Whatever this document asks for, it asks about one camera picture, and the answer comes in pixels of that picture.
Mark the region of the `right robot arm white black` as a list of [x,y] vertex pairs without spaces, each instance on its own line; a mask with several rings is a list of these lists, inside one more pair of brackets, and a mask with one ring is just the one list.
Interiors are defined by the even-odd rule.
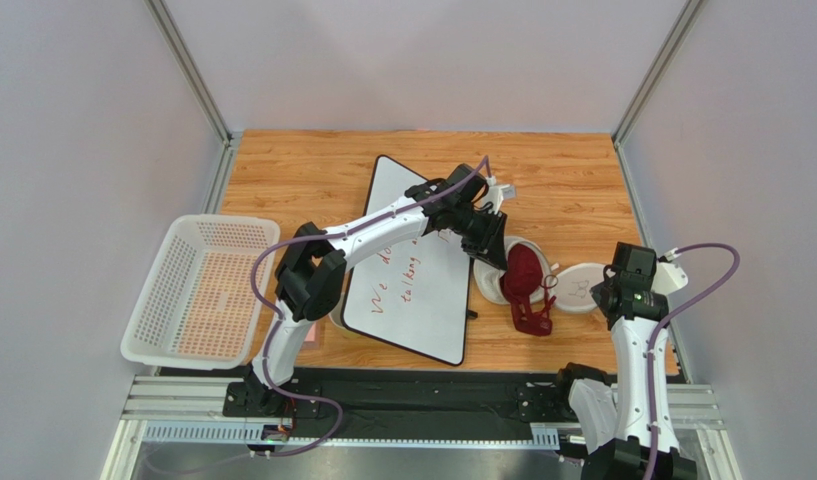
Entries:
[[603,279],[590,290],[607,320],[617,385],[603,371],[570,363],[558,372],[582,428],[584,479],[695,479],[680,452],[668,407],[667,296],[686,285],[681,269],[652,249],[620,242]]

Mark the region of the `white plastic basket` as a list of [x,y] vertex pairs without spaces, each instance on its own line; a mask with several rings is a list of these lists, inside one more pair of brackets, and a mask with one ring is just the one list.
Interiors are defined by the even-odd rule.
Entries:
[[273,261],[260,254],[280,239],[268,219],[184,215],[169,227],[120,344],[147,366],[227,370],[244,363],[263,307]]

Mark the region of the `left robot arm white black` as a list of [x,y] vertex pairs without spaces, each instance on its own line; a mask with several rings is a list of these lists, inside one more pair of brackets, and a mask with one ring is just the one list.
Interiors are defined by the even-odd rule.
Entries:
[[469,268],[508,266],[505,197],[487,161],[462,164],[356,220],[306,223],[263,250],[248,283],[273,319],[242,391],[230,393],[227,405],[271,416],[295,403],[322,404],[322,395],[286,386],[308,333],[336,307],[354,333],[459,364]]

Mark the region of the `whiteboard with red writing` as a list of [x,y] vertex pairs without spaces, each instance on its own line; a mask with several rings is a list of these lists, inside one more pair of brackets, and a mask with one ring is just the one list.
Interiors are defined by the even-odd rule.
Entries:
[[339,318],[349,331],[458,366],[470,273],[461,237],[449,230],[400,242],[352,269]]

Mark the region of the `pink eraser block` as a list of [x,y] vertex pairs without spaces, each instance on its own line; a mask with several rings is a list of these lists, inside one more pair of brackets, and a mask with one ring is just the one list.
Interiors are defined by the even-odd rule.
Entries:
[[321,341],[322,341],[322,330],[323,330],[323,327],[322,327],[321,323],[320,322],[314,322],[310,326],[310,329],[308,330],[308,333],[306,334],[306,336],[304,338],[303,347],[305,349],[317,349],[317,348],[319,348],[320,345],[321,345]]

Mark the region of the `aluminium frame rail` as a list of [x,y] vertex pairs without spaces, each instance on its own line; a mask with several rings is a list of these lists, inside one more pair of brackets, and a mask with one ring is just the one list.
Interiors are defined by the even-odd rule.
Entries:
[[105,479],[563,478],[581,428],[550,374],[301,368],[265,407],[240,371],[135,378]]

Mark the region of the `dark red bra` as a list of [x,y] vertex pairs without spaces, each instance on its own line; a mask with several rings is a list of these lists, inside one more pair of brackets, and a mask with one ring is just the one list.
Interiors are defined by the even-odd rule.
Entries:
[[527,335],[549,336],[553,328],[550,310],[556,297],[551,293],[546,258],[526,242],[513,244],[507,258],[508,269],[499,284],[509,304],[514,328]]

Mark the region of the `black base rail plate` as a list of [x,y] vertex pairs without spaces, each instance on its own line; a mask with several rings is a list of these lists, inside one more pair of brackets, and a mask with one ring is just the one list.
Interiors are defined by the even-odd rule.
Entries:
[[296,437],[336,439],[527,440],[534,423],[573,423],[552,373],[298,367],[292,400],[246,368],[228,385],[229,418],[282,420]]

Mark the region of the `white mesh laundry bag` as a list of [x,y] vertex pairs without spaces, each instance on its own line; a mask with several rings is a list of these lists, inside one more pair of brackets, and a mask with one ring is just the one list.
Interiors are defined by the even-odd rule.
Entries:
[[473,266],[473,278],[486,300],[497,305],[509,304],[504,295],[504,281],[509,275],[511,280],[520,281],[526,287],[532,285],[529,291],[532,304],[554,296],[553,306],[566,313],[587,314],[597,308],[590,289],[603,280],[602,264],[580,263],[560,270],[559,264],[552,264],[535,242],[506,236],[504,246],[508,256],[529,251],[526,265],[515,266],[515,261],[510,259],[509,269],[503,271],[477,261]]

